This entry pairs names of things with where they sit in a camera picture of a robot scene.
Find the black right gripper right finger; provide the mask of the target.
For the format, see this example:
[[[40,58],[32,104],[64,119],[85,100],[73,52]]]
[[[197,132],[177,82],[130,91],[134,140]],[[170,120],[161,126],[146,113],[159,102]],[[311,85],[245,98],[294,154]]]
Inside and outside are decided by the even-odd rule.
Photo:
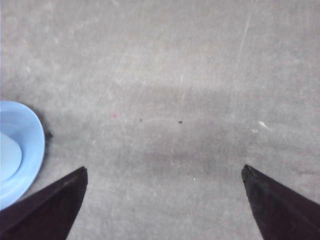
[[[320,205],[246,164],[241,178],[264,240],[318,240]]]

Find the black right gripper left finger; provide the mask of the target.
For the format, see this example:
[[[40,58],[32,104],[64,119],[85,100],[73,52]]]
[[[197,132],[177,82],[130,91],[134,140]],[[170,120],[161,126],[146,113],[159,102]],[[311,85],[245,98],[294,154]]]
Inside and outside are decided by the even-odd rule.
[[[88,172],[80,167],[1,210],[2,240],[65,240],[82,206]]]

